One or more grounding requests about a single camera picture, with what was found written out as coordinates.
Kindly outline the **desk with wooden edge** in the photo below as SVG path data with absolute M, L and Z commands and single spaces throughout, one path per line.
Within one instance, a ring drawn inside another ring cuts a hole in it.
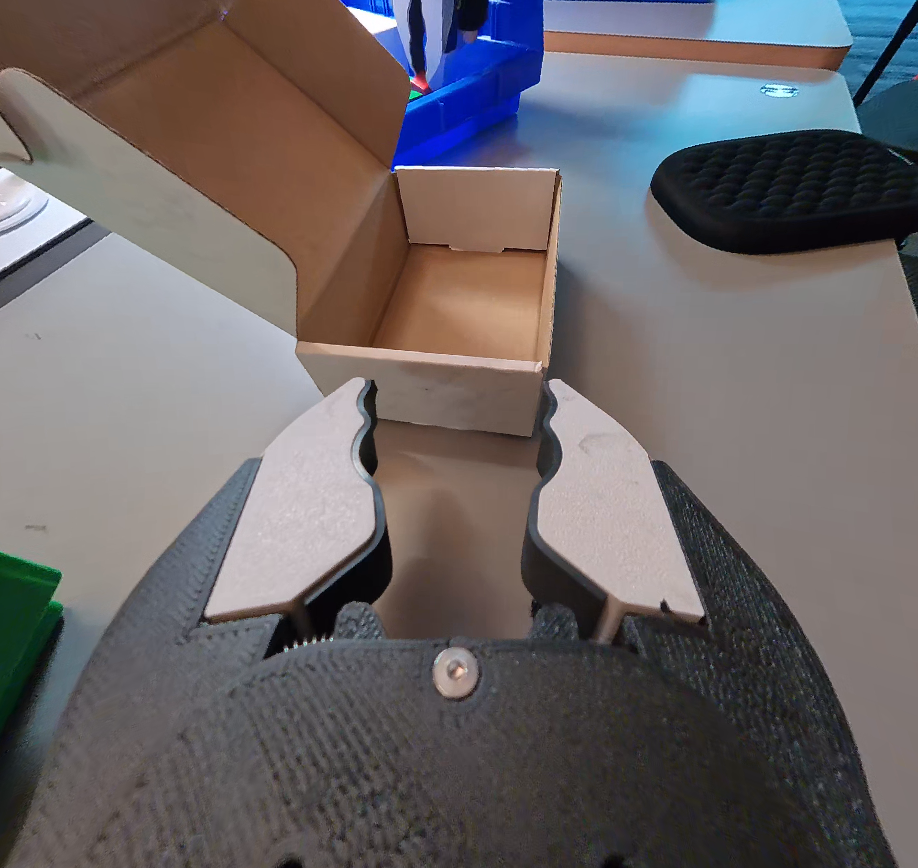
M 837 71 L 853 45 L 838 0 L 549 0 L 545 50 Z

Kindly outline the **green plastic bin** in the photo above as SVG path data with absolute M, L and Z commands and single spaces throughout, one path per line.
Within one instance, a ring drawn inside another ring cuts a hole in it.
M 1 729 L 63 614 L 57 569 L 1 553 Z

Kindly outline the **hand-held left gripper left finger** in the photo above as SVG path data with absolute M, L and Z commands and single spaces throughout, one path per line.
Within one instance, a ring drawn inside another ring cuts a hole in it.
M 263 452 L 204 618 L 279 614 L 305 640 L 330 636 L 345 605 L 373 604 L 393 575 L 374 480 L 376 386 L 352 378 Z

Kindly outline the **white document stand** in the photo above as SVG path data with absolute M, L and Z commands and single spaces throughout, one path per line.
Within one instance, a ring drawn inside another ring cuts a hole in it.
M 1 170 L 1 279 L 49 254 L 92 220 L 9 170 Z

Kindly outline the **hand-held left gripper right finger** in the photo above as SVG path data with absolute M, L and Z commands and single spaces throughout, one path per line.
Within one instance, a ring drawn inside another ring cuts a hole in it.
M 628 615 L 702 622 L 699 588 L 644 447 L 562 380 L 545 382 L 543 407 L 521 561 L 534 602 L 565 608 L 578 638 L 602 644 Z

